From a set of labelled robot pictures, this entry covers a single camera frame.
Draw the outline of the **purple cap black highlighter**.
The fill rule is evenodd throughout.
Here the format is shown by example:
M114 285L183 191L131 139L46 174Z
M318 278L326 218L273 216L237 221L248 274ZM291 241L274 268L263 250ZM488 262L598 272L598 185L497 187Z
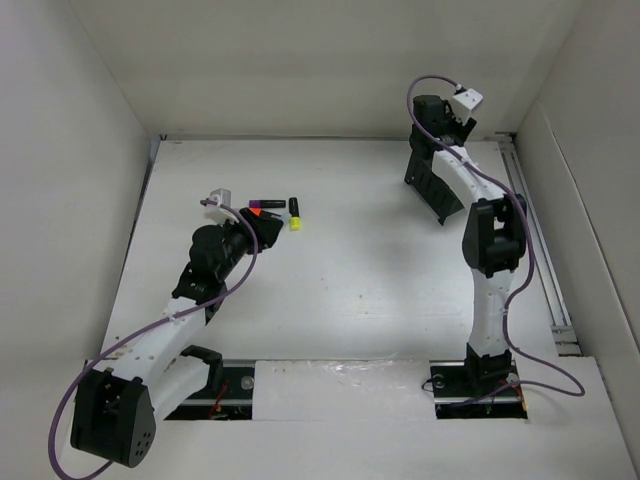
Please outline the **purple cap black highlighter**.
M249 207L259 209L283 209L287 207L287 201L283 199L252 199L249 201Z

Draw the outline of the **yellow cap black highlighter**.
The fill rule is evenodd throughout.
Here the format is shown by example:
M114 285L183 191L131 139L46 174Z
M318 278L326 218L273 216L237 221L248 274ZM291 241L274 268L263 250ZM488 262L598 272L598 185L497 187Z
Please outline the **yellow cap black highlighter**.
M301 228L300 209L297 197L290 197L288 200L289 227L291 231L299 231Z

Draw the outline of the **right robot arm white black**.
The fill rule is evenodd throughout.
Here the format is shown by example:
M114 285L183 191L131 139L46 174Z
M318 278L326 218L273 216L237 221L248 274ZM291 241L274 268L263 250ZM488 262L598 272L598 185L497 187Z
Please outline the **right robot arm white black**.
M474 282L473 323L462 364L432 370L441 398L480 397L504 385L515 373L503 333L503 315L514 273L526 252L519 211L521 197L478 176L464 143L476 125L471 111L454 100L418 95L410 101L415 117L405 182L426 201L440 223L465 211L463 258Z

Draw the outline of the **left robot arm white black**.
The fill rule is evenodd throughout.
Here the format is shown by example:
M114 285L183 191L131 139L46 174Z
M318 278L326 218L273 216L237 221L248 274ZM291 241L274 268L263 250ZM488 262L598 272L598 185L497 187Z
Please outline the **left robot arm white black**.
M73 448L133 468L147 455L160 421L190 395L208 397L222 387L221 355L193 342L230 295L226 279L239 261L271 248L285 221L248 208L221 212L222 222L193 233L160 324L120 341L78 382Z

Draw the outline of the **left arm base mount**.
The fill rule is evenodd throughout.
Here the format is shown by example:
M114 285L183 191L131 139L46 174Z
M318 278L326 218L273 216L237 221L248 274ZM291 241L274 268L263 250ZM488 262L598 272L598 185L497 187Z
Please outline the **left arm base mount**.
M167 420L244 421L252 419L255 361L223 360L214 380L189 396Z

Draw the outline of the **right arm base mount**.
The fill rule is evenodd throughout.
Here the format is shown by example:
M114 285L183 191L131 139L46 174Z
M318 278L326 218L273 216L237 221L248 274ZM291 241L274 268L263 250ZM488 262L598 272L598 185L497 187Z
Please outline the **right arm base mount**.
M439 420L527 419L524 396L518 386L515 363L488 379L473 380L463 361L433 361L422 390L433 396Z

